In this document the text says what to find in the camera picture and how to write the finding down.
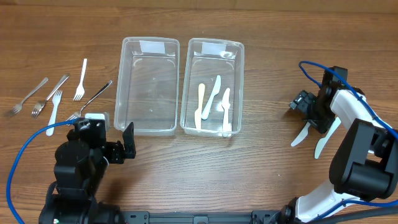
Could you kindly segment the light blue plastic knife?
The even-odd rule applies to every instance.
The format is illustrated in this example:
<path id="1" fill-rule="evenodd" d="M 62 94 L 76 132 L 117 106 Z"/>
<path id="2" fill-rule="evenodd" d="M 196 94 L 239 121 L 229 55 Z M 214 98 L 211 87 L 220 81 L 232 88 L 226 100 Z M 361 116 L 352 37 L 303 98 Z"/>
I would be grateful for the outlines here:
<path id="1" fill-rule="evenodd" d="M 308 135 L 308 130 L 310 127 L 310 123 L 307 122 L 301 132 L 297 135 L 297 137 L 291 142 L 291 146 L 294 147 L 298 144 L 300 144 Z"/>

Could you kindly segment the teal plastic knife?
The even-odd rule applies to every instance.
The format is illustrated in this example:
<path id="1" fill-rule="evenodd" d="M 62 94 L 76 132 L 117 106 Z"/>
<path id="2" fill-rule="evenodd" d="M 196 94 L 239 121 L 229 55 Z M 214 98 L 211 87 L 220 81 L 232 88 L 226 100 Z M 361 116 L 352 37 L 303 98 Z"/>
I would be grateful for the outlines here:
<path id="1" fill-rule="evenodd" d="M 319 139 L 317 145 L 315 147 L 314 158 L 318 159 L 320 154 L 322 153 L 323 148 L 325 147 L 328 140 L 331 138 L 332 134 L 337 130 L 338 126 L 341 124 L 341 120 L 339 117 L 336 117 L 332 125 L 330 126 L 326 135 Z"/>

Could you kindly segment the dark handled metal fork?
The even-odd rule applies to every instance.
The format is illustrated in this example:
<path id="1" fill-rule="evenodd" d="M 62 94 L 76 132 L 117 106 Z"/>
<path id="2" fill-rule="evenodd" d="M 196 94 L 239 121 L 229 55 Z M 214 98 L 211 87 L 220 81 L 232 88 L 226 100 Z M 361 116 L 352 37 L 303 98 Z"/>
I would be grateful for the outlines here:
<path id="1" fill-rule="evenodd" d="M 81 114 L 83 112 L 83 110 L 93 101 L 95 100 L 98 96 L 100 96 L 100 94 L 102 94 L 102 92 L 104 92 L 111 84 L 112 84 L 112 80 L 110 80 L 109 82 L 107 82 L 107 84 L 105 84 L 105 86 L 103 86 L 92 98 L 90 98 L 81 108 L 79 111 L 74 112 L 68 119 L 66 119 L 66 121 L 69 120 L 73 120 L 73 119 L 77 119 L 81 117 Z"/>

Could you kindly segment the white plastic fork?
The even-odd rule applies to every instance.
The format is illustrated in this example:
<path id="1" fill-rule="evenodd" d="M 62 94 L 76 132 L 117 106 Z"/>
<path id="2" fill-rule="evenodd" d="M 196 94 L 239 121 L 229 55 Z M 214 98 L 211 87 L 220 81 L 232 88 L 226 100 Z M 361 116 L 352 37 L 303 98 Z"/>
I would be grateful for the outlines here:
<path id="1" fill-rule="evenodd" d="M 58 110 L 58 106 L 61 102 L 61 99 L 62 99 L 62 90 L 57 90 L 52 98 L 53 110 L 52 110 L 51 117 L 49 119 L 49 123 L 48 123 L 49 126 L 52 124 L 55 124 L 56 117 L 57 117 L 57 110 Z M 54 127 L 49 128 L 46 130 L 46 135 L 52 136 L 53 132 L 54 132 Z"/>
<path id="2" fill-rule="evenodd" d="M 75 96 L 73 97 L 73 101 L 79 101 L 83 98 L 83 95 L 85 94 L 85 89 L 83 87 L 83 82 L 85 78 L 85 73 L 86 73 L 86 66 L 87 66 L 88 59 L 84 58 L 83 59 L 83 65 L 81 69 L 81 75 L 80 75 L 80 82 L 76 88 Z"/>

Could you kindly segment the white plastic knife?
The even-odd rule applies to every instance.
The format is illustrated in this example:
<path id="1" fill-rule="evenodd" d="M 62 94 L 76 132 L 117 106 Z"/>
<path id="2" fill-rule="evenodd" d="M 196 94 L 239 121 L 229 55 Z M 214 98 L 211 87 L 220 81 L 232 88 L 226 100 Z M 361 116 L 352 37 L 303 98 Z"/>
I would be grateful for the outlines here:
<path id="1" fill-rule="evenodd" d="M 203 120 L 207 120 L 208 119 L 210 111 L 211 111 L 211 106 L 212 106 L 213 100 L 214 100 L 215 96 L 220 92 L 220 88 L 221 88 L 221 76 L 218 75 L 216 77 L 216 81 L 215 81 L 214 87 L 213 87 L 213 89 L 211 91 L 211 95 L 210 95 L 210 97 L 209 97 L 209 99 L 208 99 L 208 101 L 206 103 L 206 106 L 203 109 L 203 112 L 201 114 L 201 118 Z"/>
<path id="2" fill-rule="evenodd" d="M 229 103 L 229 96 L 230 96 L 230 88 L 227 88 L 223 94 L 223 98 L 221 101 L 221 106 L 224 110 L 223 114 L 223 125 L 222 125 L 222 130 L 223 134 L 222 136 L 224 138 L 227 138 L 229 136 L 228 132 L 231 131 L 231 125 L 229 123 L 229 108 L 230 108 L 230 103 Z"/>

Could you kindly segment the cream yellow plastic knife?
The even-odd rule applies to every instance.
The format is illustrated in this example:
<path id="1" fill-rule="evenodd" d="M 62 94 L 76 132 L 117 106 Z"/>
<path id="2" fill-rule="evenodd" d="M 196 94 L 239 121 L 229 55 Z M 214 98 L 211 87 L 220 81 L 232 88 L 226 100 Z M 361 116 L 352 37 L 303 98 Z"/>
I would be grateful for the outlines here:
<path id="1" fill-rule="evenodd" d="M 201 112 L 203 108 L 203 98 L 205 94 L 205 84 L 201 83 L 198 86 L 198 107 L 194 112 L 195 127 L 201 129 Z"/>

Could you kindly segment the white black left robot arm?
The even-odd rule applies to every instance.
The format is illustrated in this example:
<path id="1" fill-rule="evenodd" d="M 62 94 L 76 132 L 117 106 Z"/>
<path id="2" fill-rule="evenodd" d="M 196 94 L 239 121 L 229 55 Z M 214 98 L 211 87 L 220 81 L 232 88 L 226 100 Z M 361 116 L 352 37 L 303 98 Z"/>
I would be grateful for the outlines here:
<path id="1" fill-rule="evenodd" d="M 106 140 L 104 119 L 78 118 L 67 134 L 67 142 L 55 151 L 56 181 L 47 191 L 39 223 L 124 224 L 126 219 L 117 205 L 95 198 L 110 164 L 123 164 L 136 156 L 134 125 L 123 132 L 123 140 Z"/>

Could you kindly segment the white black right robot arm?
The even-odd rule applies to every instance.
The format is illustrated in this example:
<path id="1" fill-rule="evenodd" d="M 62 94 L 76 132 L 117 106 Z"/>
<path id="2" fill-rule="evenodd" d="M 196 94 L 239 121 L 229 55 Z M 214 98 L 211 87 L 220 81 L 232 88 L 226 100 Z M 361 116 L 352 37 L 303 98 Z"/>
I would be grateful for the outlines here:
<path id="1" fill-rule="evenodd" d="M 290 103 L 306 121 L 291 145 L 302 142 L 314 128 L 324 135 L 315 148 L 318 158 L 339 125 L 347 133 L 332 159 L 328 180 L 292 199 L 279 212 L 277 223 L 338 223 L 396 214 L 397 201 L 386 199 L 397 186 L 397 130 L 374 112 L 362 90 L 347 82 L 347 69 L 322 69 L 318 94 L 302 90 Z"/>

